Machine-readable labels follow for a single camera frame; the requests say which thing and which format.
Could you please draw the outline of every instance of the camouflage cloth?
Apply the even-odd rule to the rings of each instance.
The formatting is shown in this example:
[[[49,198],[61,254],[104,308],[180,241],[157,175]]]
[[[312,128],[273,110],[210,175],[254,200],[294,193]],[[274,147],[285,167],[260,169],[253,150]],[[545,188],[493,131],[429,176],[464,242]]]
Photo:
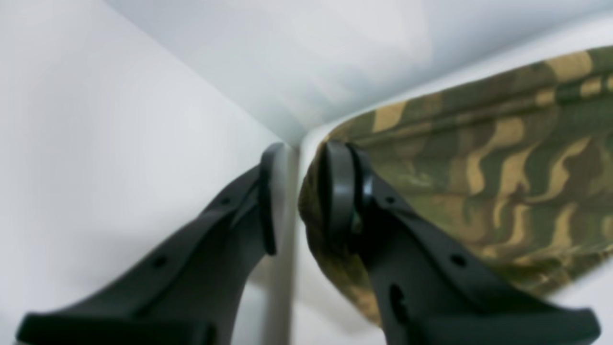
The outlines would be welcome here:
[[[613,254],[613,47],[382,107],[329,139],[363,148],[421,216],[530,295],[546,297]],[[309,247],[380,324],[362,262],[322,234],[321,147],[300,193]]]

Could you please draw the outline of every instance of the white wall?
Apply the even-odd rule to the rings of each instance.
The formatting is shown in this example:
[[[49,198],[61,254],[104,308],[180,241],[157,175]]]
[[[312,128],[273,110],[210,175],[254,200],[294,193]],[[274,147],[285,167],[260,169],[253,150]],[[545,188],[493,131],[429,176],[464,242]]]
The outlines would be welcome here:
[[[9,344],[26,311],[108,283],[279,138],[102,1],[4,0],[0,47],[0,344]],[[241,305],[241,345],[266,343],[263,287],[278,277],[270,262],[259,274]]]
[[[296,146],[609,0],[107,0]]]
[[[546,32],[513,45],[480,63],[406,90],[386,101],[361,109],[343,119],[310,131],[300,151],[300,179],[307,173],[318,144],[342,121],[383,104],[426,95],[485,78],[509,69],[576,50],[613,45],[613,11],[584,18],[572,25]],[[297,232],[296,299],[292,320],[293,345],[385,345],[382,331],[362,318],[321,273],[311,255],[305,226]],[[589,306],[596,312],[603,334],[596,344],[613,343],[613,263],[594,272],[580,284],[551,298],[562,306]]]

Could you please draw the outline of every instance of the mounting hole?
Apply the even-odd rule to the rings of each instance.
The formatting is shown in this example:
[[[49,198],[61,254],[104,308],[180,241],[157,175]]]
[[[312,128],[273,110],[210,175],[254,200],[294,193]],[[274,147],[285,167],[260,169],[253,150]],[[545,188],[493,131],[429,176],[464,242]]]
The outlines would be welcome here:
[[[166,263],[168,262],[168,258],[165,256],[160,256],[157,257],[154,261],[153,261],[153,268],[162,268],[164,266],[166,266]]]
[[[389,301],[392,303],[392,311],[396,320],[401,324],[407,324],[409,322],[409,312],[405,294],[402,293],[402,290],[396,284],[389,288]]]
[[[466,259],[459,255],[459,254],[454,254],[451,255],[451,262],[453,262],[456,266],[458,267],[466,267]]]

